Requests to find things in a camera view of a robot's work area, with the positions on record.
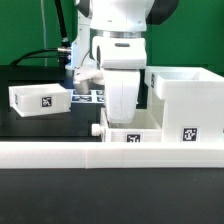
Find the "white container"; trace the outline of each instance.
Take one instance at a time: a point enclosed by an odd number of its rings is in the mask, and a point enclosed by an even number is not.
[[[145,82],[161,141],[223,141],[223,77],[203,68],[147,67]]]
[[[59,84],[9,87],[10,107],[21,117],[69,112],[71,94]]]

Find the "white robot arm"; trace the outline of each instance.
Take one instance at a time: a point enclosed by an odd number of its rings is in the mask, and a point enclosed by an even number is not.
[[[130,123],[134,117],[139,69],[144,69],[147,61],[142,33],[147,29],[146,20],[151,19],[148,15],[153,7],[158,4],[158,12],[160,3],[167,1],[178,0],[76,0],[79,11],[90,19],[90,29],[95,35],[89,40],[88,20],[82,27],[79,25],[79,35],[72,47],[72,67],[76,71],[74,83],[96,77],[101,80],[98,83],[104,81],[110,123]],[[94,60],[80,54],[83,51],[89,51]]]

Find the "white platform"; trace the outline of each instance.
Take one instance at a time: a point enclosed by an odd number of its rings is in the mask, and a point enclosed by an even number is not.
[[[224,167],[219,143],[0,142],[0,169]]]

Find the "white block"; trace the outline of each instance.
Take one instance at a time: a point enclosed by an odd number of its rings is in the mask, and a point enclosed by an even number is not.
[[[10,107],[21,117],[69,112],[71,94],[59,84],[9,87]]]

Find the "cable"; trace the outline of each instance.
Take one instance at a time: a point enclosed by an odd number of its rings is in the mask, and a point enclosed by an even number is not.
[[[44,0],[41,0],[41,13],[42,13],[42,23],[43,23],[43,38],[44,38],[44,48],[47,48],[47,28],[46,28],[46,18],[44,10]]]
[[[57,52],[57,48],[49,48],[49,49],[41,49],[41,50],[37,50],[37,51],[32,51],[29,53],[24,54],[23,56],[21,56],[20,58],[12,61],[10,63],[10,65],[17,65],[20,61],[22,61],[23,59],[28,58],[29,56],[35,55],[35,54],[41,54],[41,53],[46,53],[46,52]]]
[[[68,40],[68,35],[67,35],[66,27],[65,27],[65,20],[64,20],[63,10],[61,6],[61,1],[54,0],[54,2],[57,9],[58,21],[60,26],[61,44],[63,47],[70,47],[70,42]]]

